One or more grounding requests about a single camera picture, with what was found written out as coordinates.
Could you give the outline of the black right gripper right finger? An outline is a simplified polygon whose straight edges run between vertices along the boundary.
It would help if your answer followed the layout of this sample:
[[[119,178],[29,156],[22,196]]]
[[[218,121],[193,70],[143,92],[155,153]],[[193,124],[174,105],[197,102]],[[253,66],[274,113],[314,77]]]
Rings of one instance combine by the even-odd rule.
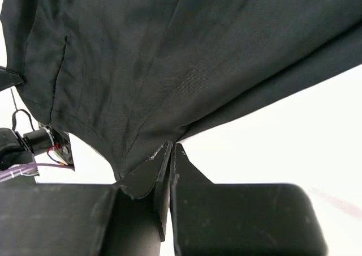
[[[170,208],[176,255],[326,255],[311,200],[292,184],[215,184],[171,155]]]

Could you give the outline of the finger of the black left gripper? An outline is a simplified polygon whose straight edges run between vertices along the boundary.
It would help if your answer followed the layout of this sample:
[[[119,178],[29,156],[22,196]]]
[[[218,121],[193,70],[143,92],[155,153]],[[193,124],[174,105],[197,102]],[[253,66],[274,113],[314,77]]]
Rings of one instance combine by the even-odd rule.
[[[0,91],[20,84],[23,84],[23,78],[19,73],[0,67]]]

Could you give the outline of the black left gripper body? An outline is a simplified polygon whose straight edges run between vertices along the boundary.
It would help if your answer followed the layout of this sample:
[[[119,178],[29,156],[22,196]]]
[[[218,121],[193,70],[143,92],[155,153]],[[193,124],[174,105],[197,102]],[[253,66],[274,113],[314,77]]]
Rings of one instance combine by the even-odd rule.
[[[67,133],[57,131],[49,125],[20,135],[17,131],[1,128],[1,171],[13,165],[32,163],[42,154],[55,163],[73,167],[70,137]]]

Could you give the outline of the black pleated skirt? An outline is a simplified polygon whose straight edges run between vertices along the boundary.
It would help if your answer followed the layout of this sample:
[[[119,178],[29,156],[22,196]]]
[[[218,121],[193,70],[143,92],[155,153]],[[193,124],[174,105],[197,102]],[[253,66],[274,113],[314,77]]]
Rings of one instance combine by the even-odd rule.
[[[3,0],[1,22],[30,113],[117,180],[361,64],[361,0]]]

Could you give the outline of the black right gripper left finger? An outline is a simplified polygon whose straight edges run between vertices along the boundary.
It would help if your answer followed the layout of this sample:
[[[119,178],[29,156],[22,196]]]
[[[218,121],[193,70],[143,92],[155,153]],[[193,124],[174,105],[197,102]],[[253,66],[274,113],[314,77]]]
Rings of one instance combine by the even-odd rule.
[[[165,142],[112,185],[1,184],[2,255],[158,255],[165,240]]]

